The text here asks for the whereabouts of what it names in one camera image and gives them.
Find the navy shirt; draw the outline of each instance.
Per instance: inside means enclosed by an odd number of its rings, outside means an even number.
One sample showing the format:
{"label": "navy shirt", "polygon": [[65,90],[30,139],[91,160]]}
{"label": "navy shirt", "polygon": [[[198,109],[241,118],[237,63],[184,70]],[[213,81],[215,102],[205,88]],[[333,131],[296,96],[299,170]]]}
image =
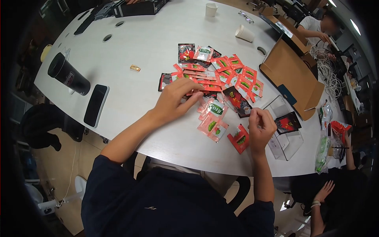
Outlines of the navy shirt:
{"label": "navy shirt", "polygon": [[81,204],[86,236],[273,236],[272,202],[238,217],[200,175],[153,168],[137,182],[99,155]]}

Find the clear plastic box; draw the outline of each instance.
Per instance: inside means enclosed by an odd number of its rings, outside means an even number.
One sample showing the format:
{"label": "clear plastic box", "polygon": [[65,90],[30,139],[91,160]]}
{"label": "clear plastic box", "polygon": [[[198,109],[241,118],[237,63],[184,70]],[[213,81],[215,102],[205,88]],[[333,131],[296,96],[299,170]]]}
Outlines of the clear plastic box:
{"label": "clear plastic box", "polygon": [[[285,99],[283,99],[281,95],[276,97],[275,100],[265,107],[265,109],[270,111],[274,119],[291,112]],[[282,135],[275,132],[268,142],[268,145],[273,152],[275,159],[289,161],[303,143],[304,139],[300,131],[285,133]]]}

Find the eyeglasses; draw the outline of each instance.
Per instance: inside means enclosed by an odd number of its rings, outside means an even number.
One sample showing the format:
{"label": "eyeglasses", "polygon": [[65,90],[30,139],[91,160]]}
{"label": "eyeglasses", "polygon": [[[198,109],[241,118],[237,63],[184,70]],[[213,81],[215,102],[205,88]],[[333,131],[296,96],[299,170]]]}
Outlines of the eyeglasses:
{"label": "eyeglasses", "polygon": [[240,11],[238,14],[241,15],[241,16],[243,16],[249,24],[250,24],[250,23],[254,23],[254,21],[253,21],[252,19],[250,19],[250,18],[246,15],[246,13],[244,13],[243,11]]}

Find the ceiling light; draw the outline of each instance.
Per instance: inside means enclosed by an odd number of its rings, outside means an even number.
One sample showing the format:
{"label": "ceiling light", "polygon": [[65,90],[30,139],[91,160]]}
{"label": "ceiling light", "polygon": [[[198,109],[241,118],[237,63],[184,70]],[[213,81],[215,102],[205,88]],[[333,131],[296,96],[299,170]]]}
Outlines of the ceiling light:
{"label": "ceiling light", "polygon": [[355,30],[358,32],[358,34],[360,35],[360,32],[359,32],[359,29],[358,29],[358,26],[354,23],[354,21],[352,19],[350,19],[351,23],[353,24]]}
{"label": "ceiling light", "polygon": [[335,5],[335,3],[332,1],[332,0],[329,0],[329,2],[336,8],[337,6]]}

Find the black tumbler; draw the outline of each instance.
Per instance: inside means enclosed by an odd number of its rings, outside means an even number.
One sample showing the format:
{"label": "black tumbler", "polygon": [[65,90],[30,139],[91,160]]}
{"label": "black tumbler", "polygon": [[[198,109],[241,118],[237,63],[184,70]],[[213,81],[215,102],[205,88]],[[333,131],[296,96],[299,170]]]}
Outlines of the black tumbler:
{"label": "black tumbler", "polygon": [[62,53],[58,53],[51,61],[47,74],[83,96],[91,88],[89,81],[64,58]]}

